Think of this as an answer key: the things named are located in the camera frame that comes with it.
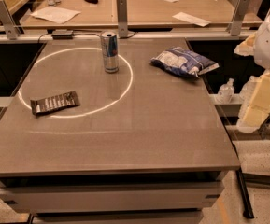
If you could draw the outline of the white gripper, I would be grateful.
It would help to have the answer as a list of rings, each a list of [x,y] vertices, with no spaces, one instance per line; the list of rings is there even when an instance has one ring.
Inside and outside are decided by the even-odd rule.
[[[249,35],[235,47],[234,53],[240,56],[254,55],[256,64],[269,69],[259,76],[251,97],[240,107],[236,128],[242,133],[253,133],[270,115],[270,14],[256,34]]]

